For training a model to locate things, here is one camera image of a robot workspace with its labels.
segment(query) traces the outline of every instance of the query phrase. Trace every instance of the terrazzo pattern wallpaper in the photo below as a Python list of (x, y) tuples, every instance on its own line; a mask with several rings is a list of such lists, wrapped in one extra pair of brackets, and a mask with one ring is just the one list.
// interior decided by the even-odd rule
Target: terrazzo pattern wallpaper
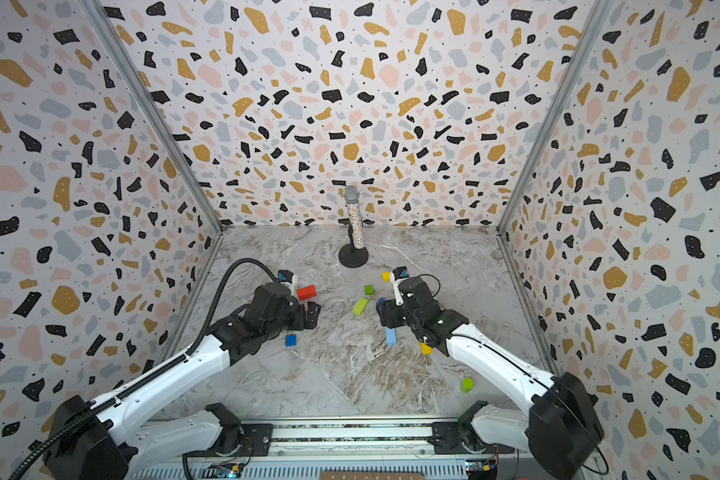
[(0, 2), (0, 478), (174, 333), (212, 231), (173, 161), (76, 3)]
[(506, 238), (614, 478), (720, 480), (720, 1), (615, 2)]
[(106, 0), (224, 224), (491, 224), (591, 1)]

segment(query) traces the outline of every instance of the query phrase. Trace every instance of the light blue block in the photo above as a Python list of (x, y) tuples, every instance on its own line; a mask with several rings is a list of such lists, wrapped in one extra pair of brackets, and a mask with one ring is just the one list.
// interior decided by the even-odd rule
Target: light blue block
[(394, 329), (387, 327), (384, 327), (384, 329), (387, 331), (387, 345), (397, 345), (398, 336), (394, 333)]

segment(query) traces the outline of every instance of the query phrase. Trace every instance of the red block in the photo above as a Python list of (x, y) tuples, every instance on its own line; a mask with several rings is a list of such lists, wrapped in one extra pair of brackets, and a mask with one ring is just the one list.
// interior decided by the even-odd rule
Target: red block
[(303, 302), (304, 300), (307, 300), (309, 298), (317, 296), (317, 292), (315, 292), (314, 285), (305, 286), (304, 288), (300, 288), (296, 291), (296, 294), (298, 295), (299, 302)]

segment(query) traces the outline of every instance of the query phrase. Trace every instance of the marble tabletop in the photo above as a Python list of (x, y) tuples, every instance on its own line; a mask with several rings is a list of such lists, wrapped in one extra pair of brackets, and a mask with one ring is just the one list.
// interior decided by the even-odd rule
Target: marble tabletop
[[(442, 282), (437, 295), (443, 308), (469, 318), (489, 338), (540, 366), (538, 348), (509, 278), (495, 230), (489, 227), (369, 227), (369, 260), (357, 269), (338, 262), (348, 242), (345, 227), (233, 227), (223, 238), (216, 261), (200, 293), (179, 345), (189, 345), (200, 329), (216, 287), (234, 260), (252, 257), (273, 272), (298, 274), (298, 287), (314, 285), (322, 312), (315, 330), (296, 332), (295, 347), (285, 335), (233, 367), (201, 381), (169, 404), (156, 418), (180, 418), (221, 402), (238, 416), (384, 416), (439, 414), (457, 416), (477, 400), (503, 408), (514, 404), (469, 367), (435, 350), (423, 355), (407, 327), (396, 329), (388, 346), (374, 304), (391, 298), (382, 272), (407, 266), (412, 275), (433, 274)], [(436, 291), (437, 282), (424, 280)], [(252, 298), (267, 276), (250, 264), (230, 277), (214, 320)], [(352, 313), (374, 285), (376, 293), (360, 316)], [(470, 377), (474, 388), (460, 391)]]

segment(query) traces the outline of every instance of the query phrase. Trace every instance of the silver mesh microphone grille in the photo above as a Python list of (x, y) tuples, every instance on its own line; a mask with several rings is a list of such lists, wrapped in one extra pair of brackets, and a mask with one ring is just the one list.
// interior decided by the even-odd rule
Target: silver mesh microphone grille
[(355, 185), (344, 188), (344, 201), (348, 204), (356, 204), (360, 200), (360, 190)]

